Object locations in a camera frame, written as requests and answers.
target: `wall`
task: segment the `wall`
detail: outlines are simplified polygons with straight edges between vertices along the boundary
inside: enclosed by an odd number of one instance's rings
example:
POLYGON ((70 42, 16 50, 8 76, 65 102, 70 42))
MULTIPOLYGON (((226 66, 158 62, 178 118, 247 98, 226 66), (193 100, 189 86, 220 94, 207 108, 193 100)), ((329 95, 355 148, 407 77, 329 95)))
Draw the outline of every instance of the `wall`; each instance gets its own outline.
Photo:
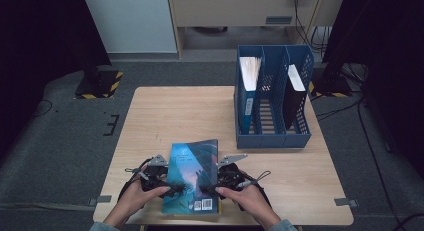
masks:
POLYGON ((176 53, 168 0, 86 0, 108 53, 176 53))

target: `left hand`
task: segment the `left hand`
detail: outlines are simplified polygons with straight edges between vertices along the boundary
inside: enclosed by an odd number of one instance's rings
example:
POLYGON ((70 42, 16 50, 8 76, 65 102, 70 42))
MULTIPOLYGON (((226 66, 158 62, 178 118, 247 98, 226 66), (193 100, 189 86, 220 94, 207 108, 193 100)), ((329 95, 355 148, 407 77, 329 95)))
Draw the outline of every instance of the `left hand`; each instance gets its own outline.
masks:
POLYGON ((131 215, 135 214, 149 200, 166 193, 169 189, 170 187, 158 187, 144 192, 141 189, 140 180, 136 180, 128 187, 103 222, 121 229, 131 215))

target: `barcode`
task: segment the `barcode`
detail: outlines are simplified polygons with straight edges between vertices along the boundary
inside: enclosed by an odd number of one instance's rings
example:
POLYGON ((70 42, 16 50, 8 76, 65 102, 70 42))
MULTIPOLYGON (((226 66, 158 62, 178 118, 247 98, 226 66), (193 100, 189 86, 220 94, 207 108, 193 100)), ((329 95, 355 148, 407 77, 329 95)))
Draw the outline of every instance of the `barcode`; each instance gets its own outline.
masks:
POLYGON ((194 210, 202 210, 202 202, 201 201, 194 201, 194 210))
POLYGON ((253 106, 253 98, 248 98, 246 100, 246 110, 244 111, 244 115, 252 114, 252 106, 253 106))
POLYGON ((212 199, 202 199, 202 210, 212 210, 212 199))

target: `yellow and black warning tape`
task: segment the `yellow and black warning tape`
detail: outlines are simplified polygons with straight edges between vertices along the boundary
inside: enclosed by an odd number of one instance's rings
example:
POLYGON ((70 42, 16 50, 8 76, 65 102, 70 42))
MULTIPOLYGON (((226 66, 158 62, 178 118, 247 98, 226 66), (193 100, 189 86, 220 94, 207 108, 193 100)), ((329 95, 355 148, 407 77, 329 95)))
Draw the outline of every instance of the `yellow and black warning tape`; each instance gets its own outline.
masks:
POLYGON ((332 93, 332 92, 318 92, 315 89, 315 85, 313 84, 313 82, 309 82, 309 93, 311 94, 312 97, 338 97, 338 98, 343 98, 343 97, 350 97, 352 96, 352 93, 350 92, 338 92, 338 93, 332 93))
POLYGON ((78 94, 75 95, 76 99, 97 99, 97 98, 110 98, 115 94, 116 89, 119 86, 119 82, 121 81, 121 77, 122 77, 123 72, 118 71, 116 72, 116 76, 114 78, 114 81, 109 89, 109 91, 107 93, 101 93, 101 94, 78 94))

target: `book cover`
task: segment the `book cover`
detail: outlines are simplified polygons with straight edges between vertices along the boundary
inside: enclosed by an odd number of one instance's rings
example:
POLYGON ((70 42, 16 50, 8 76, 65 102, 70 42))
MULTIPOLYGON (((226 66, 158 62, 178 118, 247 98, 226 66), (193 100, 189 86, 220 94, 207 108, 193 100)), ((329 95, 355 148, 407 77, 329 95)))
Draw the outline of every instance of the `book cover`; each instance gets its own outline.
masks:
POLYGON ((242 134, 249 134, 261 59, 240 57, 239 62, 242 77, 240 82, 243 81, 239 83, 239 125, 242 134))
POLYGON ((169 215, 218 214, 219 197, 200 191, 200 185, 217 182, 218 140, 173 143, 167 182, 184 184, 182 193, 165 196, 162 213, 169 215))
POLYGON ((295 65, 290 65, 283 100, 283 120, 286 130, 289 129, 300 105, 306 97, 306 89, 295 65))

